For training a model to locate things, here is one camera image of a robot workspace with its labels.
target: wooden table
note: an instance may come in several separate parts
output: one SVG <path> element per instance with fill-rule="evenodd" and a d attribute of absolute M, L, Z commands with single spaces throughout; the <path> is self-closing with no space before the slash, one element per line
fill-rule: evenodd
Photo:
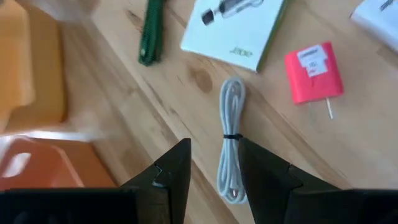
<path fill-rule="evenodd" d="M 179 139 L 192 138 L 186 223 L 252 223 L 249 206 L 216 193 L 222 144 L 218 96 L 239 75 L 248 90 L 241 132 L 341 188 L 398 189 L 398 56 L 356 27 L 361 0 L 292 1 L 259 74 L 180 50 L 194 0 L 168 0 L 162 63 L 137 62 L 146 0 L 31 0 L 60 20 L 69 124 L 94 140 L 119 183 Z M 295 106 L 290 51 L 333 42 L 346 93 Z"/>

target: green object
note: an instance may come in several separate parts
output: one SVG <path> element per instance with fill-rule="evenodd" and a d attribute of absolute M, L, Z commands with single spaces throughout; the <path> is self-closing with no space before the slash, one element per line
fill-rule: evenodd
<path fill-rule="evenodd" d="M 163 48 L 163 7 L 164 0 L 148 0 L 138 59 L 145 66 L 160 61 Z"/>

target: white label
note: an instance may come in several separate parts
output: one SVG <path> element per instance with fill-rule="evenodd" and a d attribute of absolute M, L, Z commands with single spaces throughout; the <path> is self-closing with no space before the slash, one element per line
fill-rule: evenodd
<path fill-rule="evenodd" d="M 297 57 L 301 66 L 307 70 L 309 77 L 321 75 L 328 71 L 325 64 L 328 56 L 319 44 L 298 52 Z"/>

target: white cable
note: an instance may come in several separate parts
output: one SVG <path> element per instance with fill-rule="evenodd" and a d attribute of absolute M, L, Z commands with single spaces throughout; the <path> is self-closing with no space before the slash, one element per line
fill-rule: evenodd
<path fill-rule="evenodd" d="M 239 134 L 245 96 L 246 89 L 241 78 L 230 78 L 221 87 L 220 117 L 224 134 Z M 238 143 L 235 139 L 224 138 L 217 174 L 218 193 L 232 204 L 248 200 L 239 170 Z"/>

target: product box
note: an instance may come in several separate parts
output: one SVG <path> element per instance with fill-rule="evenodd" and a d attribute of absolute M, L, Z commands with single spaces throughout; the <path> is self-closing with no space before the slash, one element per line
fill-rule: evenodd
<path fill-rule="evenodd" d="M 365 0 L 351 15 L 351 19 L 398 52 L 397 0 Z"/>
<path fill-rule="evenodd" d="M 257 71 L 286 0 L 197 0 L 181 49 Z"/>

